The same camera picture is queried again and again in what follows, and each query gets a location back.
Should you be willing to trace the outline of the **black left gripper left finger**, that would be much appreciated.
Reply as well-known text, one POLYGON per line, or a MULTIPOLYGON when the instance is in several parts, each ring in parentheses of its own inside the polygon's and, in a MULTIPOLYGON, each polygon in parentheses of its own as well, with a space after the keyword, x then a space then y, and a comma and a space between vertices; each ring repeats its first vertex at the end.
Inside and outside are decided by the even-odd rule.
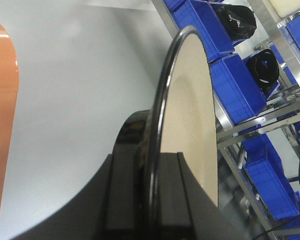
POLYGON ((134 157, 109 154, 85 187, 17 240, 140 240, 134 157))

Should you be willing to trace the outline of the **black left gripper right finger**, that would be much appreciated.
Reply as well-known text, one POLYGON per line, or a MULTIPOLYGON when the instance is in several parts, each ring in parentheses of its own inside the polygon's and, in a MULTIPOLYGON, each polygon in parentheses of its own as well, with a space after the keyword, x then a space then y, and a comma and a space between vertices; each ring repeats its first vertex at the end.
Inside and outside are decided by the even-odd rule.
POLYGON ((243 240, 199 185, 183 153, 159 158, 159 240, 243 240))

